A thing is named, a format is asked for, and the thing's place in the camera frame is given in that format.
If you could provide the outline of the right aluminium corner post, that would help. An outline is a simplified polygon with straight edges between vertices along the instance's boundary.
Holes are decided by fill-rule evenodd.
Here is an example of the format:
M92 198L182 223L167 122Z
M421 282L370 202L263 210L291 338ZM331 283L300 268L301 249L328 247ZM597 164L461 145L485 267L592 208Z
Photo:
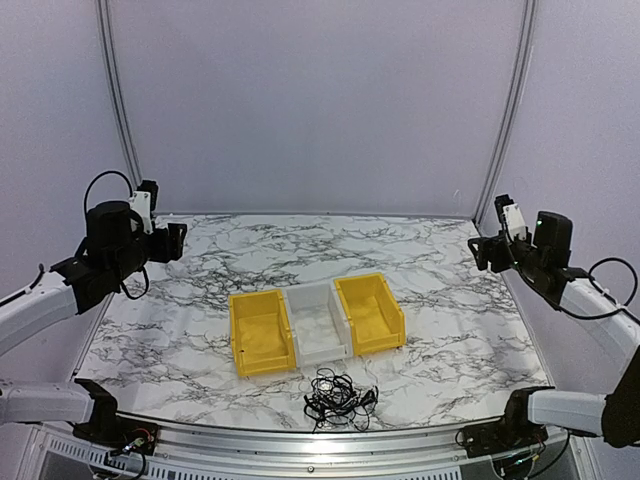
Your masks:
M476 227L480 226L486 217L490 206L491 195L497 186L501 170L506 160L510 137L526 85L534 43L538 4L539 2L536 0L526 0L524 2L515 60L509 81L506 102L497 137L494 142L489 167L472 218Z

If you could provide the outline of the aluminium front rail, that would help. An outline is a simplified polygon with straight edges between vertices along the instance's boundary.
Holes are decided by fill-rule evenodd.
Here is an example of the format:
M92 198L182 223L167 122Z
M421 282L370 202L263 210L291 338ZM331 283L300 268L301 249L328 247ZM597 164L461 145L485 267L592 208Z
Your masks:
M458 425L300 433L161 422L153 453L108 459L70 426L33 428L19 479L596 479L584 441L557 428L512 452L468 456Z

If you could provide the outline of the left yellow plastic bin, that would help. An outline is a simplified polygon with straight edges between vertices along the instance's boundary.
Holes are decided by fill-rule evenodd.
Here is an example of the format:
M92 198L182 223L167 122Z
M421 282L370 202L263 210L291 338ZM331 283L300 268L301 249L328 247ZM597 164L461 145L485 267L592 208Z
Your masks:
M297 367L294 335L282 290L231 295L229 313L230 344L239 376Z

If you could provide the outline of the white translucent plastic bin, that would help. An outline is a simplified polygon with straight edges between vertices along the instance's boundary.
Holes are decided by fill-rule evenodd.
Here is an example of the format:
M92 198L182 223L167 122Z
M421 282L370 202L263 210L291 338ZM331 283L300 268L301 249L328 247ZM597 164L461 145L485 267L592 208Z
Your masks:
M296 285L282 294L298 368L353 356L351 327L334 284Z

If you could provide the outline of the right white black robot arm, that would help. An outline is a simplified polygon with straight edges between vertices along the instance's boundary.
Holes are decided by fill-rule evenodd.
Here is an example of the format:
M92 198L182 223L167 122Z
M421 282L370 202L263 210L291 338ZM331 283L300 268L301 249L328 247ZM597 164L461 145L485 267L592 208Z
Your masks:
M639 319L613 299L593 275L569 264L572 221L541 211L528 229L517 204L498 209L501 224L493 237L467 245L479 270L512 270L553 310L582 325L616 364L618 379L608 394L532 387L514 391L498 421L495 438L515 448L534 428L557 426L599 437L614 448L639 444Z

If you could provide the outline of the aluminium corner post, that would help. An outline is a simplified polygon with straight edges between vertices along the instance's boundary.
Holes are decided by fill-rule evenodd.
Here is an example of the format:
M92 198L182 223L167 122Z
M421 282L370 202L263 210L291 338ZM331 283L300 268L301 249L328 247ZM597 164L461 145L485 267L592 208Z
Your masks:
M526 85L534 43L538 4L539 2L536 0L526 0L524 2L515 60L509 81L506 102L497 137L494 142L489 167L472 218L476 227L480 226L486 217L490 206L491 195L497 186L501 170L506 160L510 137Z
M109 98L111 100L116 131L120 141L128 178L132 185L138 186L143 180L143 174L127 114L124 91L121 86L110 1L96 0L95 7L98 37L102 51L107 87L109 91Z

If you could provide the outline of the right yellow plastic bin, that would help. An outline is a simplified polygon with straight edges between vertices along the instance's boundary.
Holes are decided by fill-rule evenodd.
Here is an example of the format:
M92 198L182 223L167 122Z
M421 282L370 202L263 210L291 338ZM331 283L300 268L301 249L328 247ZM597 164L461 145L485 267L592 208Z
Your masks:
M382 273L334 280L355 356L401 347L406 343L405 315Z

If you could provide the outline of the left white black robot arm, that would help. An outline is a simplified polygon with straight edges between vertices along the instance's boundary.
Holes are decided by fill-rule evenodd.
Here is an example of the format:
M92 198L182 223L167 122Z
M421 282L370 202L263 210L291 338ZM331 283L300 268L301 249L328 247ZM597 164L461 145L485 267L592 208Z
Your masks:
M1 351L8 353L49 327L80 316L111 294L127 294L126 279L145 274L149 262L181 258L187 227L159 228L147 198L107 201L85 213L86 236L76 253L41 269L36 280L1 301ZM106 445L125 438L115 398L92 381L1 383L1 421L86 423Z

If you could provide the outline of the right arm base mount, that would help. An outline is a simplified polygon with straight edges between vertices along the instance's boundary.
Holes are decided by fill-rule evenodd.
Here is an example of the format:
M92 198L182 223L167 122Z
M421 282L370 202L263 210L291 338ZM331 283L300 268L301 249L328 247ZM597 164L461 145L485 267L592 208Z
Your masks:
M549 387L513 391L497 420L461 428L456 434L456 443L465 449L469 458L541 445L548 439L547 429L528 419L528 405L531 395L542 390L549 390Z

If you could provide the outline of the left aluminium corner post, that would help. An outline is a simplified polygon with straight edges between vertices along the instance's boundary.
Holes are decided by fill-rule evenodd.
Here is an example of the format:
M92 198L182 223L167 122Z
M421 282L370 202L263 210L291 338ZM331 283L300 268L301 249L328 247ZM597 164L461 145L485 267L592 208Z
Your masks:
M120 141L128 178L132 185L138 186L143 180L143 174L127 114L124 91L121 86L110 1L96 0L95 7L98 37L102 51L107 87L109 91L109 98L111 100L116 131Z

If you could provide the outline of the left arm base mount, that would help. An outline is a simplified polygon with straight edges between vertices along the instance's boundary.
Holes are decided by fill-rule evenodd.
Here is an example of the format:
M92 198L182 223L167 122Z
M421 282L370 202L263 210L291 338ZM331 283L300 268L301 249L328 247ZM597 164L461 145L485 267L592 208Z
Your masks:
M154 453L159 432L156 423L121 416L116 398L93 380L75 379L74 383L94 401L88 420L71 423L75 437L109 447L114 455Z

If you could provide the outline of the yellow plastic bin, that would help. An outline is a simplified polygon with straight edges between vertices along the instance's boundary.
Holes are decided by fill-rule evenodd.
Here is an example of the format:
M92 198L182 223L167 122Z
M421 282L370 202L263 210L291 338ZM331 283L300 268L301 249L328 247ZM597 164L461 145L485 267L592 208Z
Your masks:
M334 280L355 356L401 347L406 343L405 315L382 273Z
M230 344L239 376L297 367L294 335L282 290L231 295L229 313Z

